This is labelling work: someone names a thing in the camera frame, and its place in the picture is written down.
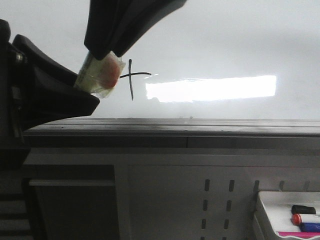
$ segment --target white tray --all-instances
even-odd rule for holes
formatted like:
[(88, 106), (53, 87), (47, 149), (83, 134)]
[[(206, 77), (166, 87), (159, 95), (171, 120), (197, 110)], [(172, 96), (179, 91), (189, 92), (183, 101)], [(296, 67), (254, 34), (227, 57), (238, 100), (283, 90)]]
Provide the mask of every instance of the white tray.
[(262, 234), (266, 240), (320, 240), (320, 233), (319, 236), (312, 238), (278, 234), (278, 232), (300, 232), (299, 227), (291, 222), (292, 205), (305, 205), (320, 209), (320, 192), (259, 192), (253, 219), (253, 228), (257, 238), (261, 239), (259, 234)]

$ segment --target white surface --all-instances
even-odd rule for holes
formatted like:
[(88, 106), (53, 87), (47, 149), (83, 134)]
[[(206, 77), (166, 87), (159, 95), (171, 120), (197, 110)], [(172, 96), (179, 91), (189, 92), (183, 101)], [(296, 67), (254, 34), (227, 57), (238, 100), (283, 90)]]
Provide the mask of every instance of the white surface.
[(315, 214), (300, 214), (302, 223), (320, 224), (320, 215)]
[(300, 232), (298, 226), (291, 222), (291, 207), (293, 205), (304, 205), (318, 209), (320, 207), (320, 192), (280, 192), (280, 191), (261, 191), (258, 194), (258, 216), (268, 219), (274, 239), (282, 239), (276, 232)]
[[(154, 74), (132, 77), (134, 101), (128, 79), (121, 79), (93, 117), (318, 120), (319, 12), (320, 0), (188, 0), (123, 56), (125, 62), (132, 59), (133, 72)], [(0, 2), (0, 17), (9, 21), (12, 36), (29, 37), (74, 72), (87, 54), (88, 14), (89, 0)], [(274, 96), (236, 98), (243, 90), (231, 85), (237, 94), (227, 99), (147, 98), (146, 84), (270, 75), (277, 79)]]
[(264, 233), (262, 232), (261, 226), (255, 214), (253, 215), (252, 226), (256, 240), (265, 240)]
[(147, 83), (146, 96), (148, 100), (157, 98), (161, 103), (211, 102), (273, 97), (276, 86), (277, 77), (272, 75), (222, 79), (185, 78), (180, 81)]

